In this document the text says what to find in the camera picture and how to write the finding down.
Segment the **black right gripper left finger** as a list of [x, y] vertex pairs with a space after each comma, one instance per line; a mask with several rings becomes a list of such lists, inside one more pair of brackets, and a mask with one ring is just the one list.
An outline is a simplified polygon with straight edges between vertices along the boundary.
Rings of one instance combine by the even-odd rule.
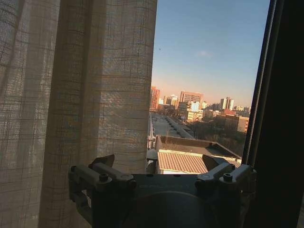
[[88, 166], [72, 166], [68, 172], [69, 198], [87, 222], [108, 222], [136, 188], [133, 175], [112, 167], [114, 155], [97, 157]]

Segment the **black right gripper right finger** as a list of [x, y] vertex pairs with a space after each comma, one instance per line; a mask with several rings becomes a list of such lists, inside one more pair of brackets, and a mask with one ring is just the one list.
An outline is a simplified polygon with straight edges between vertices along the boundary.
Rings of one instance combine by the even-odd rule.
[[218, 186], [231, 191], [254, 197], [256, 193], [257, 172], [250, 165], [241, 164], [236, 167], [221, 157], [203, 155], [208, 172], [198, 174], [195, 187], [199, 190], [212, 192]]

